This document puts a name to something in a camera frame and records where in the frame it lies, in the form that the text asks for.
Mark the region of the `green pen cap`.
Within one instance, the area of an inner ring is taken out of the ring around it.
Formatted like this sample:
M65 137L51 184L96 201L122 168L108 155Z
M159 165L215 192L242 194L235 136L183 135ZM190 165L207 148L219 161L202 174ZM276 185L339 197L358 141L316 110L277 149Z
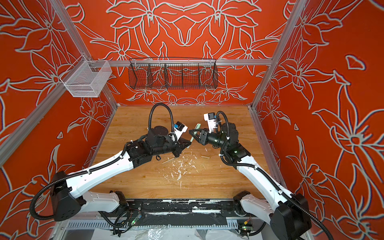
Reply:
M190 134L191 134L191 136L193 137L193 139L194 139L194 137L196 136L196 134L197 134L198 129L200 128L200 126L201 126L201 124L198 123L198 124L195 126L194 129L190 130Z

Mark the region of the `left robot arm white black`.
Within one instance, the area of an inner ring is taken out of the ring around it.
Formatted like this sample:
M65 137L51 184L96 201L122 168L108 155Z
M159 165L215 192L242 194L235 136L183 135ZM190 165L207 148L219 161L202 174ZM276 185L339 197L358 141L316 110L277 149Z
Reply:
M90 190L104 181L146 164L162 154L172 153L179 157L191 145L182 138L187 126L177 122L169 133L167 128L156 126L136 141L127 142L122 151L82 171L66 174L61 171L54 175L51 187L53 218L56 222L67 220L78 213L112 213L127 205L121 192L109 194L92 193Z

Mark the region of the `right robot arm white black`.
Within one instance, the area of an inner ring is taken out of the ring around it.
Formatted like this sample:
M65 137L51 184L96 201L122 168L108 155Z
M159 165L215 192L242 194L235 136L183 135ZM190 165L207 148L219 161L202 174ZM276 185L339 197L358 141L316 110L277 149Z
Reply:
M307 199L293 194L274 180L239 142L235 124L223 124L220 131L190 130L190 135L201 145L210 144L220 149L222 162L243 174L264 196L265 202L250 193L238 194L242 210L268 224L279 240L300 240L311 229Z

